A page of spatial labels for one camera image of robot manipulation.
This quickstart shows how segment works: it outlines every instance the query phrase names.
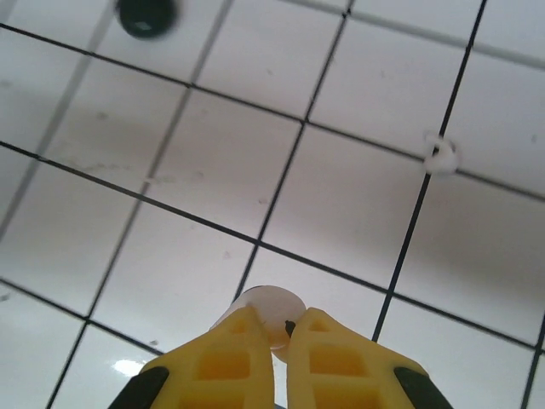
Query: dark green ball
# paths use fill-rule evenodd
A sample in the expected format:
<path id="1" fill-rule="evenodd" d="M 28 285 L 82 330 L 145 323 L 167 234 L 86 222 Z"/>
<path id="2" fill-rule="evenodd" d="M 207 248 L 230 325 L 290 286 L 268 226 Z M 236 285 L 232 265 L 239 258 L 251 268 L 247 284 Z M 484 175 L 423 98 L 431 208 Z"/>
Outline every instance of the dark green ball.
<path id="1" fill-rule="evenodd" d="M 123 29 L 132 37 L 155 38 L 174 25 L 174 0 L 118 0 L 116 6 Z"/>

